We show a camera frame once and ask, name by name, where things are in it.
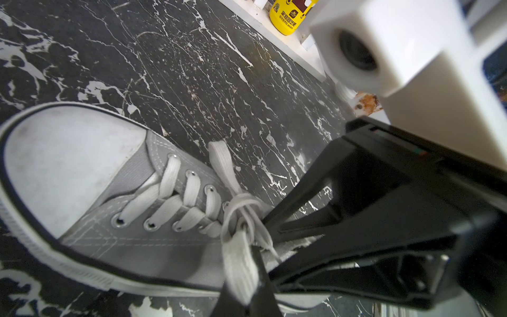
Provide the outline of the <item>white shoelace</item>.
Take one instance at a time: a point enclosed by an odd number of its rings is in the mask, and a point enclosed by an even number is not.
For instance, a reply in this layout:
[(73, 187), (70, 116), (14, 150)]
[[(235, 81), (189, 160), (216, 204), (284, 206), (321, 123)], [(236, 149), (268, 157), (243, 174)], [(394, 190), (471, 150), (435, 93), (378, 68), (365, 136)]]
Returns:
[(154, 232), (179, 211), (184, 211), (183, 218), (175, 222), (173, 229), (182, 232), (197, 227), (204, 235), (220, 238), (228, 291), (237, 302), (248, 306), (261, 287), (253, 245), (270, 251), (276, 260), (280, 259), (262, 223), (271, 208), (241, 188), (225, 141), (209, 143), (209, 155), (213, 170), (232, 195), (226, 205), (222, 204), (218, 190), (212, 185), (202, 186), (200, 177), (192, 170), (186, 172), (183, 194), (175, 194), (182, 162), (179, 156), (170, 154), (161, 181), (128, 202), (112, 217), (111, 224), (124, 228), (158, 202), (158, 209), (143, 224), (146, 231)]

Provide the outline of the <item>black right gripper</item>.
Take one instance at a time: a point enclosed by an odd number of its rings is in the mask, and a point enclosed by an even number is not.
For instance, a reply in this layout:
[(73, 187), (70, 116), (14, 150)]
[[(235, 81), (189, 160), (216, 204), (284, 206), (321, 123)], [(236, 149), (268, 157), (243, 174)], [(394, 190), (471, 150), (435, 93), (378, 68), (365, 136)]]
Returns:
[(410, 150), (409, 183), (273, 270), (277, 289), (423, 310), (466, 290), (494, 316), (505, 316), (503, 175), (368, 118), (349, 122), (347, 134), (401, 140)]

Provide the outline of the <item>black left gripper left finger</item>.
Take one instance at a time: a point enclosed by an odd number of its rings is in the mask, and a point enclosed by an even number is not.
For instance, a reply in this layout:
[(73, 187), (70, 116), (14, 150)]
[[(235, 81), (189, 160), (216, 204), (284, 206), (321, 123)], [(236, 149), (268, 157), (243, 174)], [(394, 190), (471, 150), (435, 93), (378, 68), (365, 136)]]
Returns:
[(234, 297), (225, 283), (210, 317), (245, 317), (247, 315), (247, 308)]

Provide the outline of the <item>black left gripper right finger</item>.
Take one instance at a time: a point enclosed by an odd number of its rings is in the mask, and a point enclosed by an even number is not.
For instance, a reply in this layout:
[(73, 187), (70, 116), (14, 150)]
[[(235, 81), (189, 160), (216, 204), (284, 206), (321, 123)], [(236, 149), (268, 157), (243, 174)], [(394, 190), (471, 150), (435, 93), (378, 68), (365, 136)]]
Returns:
[(252, 256), (259, 271), (260, 280), (258, 288), (248, 307), (248, 316), (283, 317), (275, 298), (269, 275), (266, 272), (263, 258), (261, 257), (261, 249), (256, 246), (253, 246), (251, 249)]

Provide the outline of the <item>grey canvas sneaker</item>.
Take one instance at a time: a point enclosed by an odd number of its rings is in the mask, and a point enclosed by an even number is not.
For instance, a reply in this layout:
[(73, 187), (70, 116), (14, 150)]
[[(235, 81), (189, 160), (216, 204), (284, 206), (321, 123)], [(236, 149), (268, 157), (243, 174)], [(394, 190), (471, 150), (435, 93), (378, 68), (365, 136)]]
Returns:
[[(80, 102), (49, 102), (1, 125), (1, 219), (40, 262), (91, 287), (164, 297), (216, 297), (225, 284), (222, 244), (197, 227), (178, 232), (179, 211), (154, 232), (143, 224), (156, 202), (124, 228), (111, 219), (161, 181), (168, 156), (212, 185), (223, 205), (232, 195), (211, 166), (153, 130), (115, 112)], [(261, 249), (267, 271), (311, 243)]]

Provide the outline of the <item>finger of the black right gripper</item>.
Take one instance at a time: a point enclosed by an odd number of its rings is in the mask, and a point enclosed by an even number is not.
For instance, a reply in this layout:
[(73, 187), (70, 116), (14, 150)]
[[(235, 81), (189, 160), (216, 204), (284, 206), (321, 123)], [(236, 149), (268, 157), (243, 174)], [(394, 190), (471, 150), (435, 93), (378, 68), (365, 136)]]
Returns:
[(347, 134), (329, 143), (264, 221), (275, 243), (353, 230), (375, 244), (406, 244), (409, 148), (391, 135)]

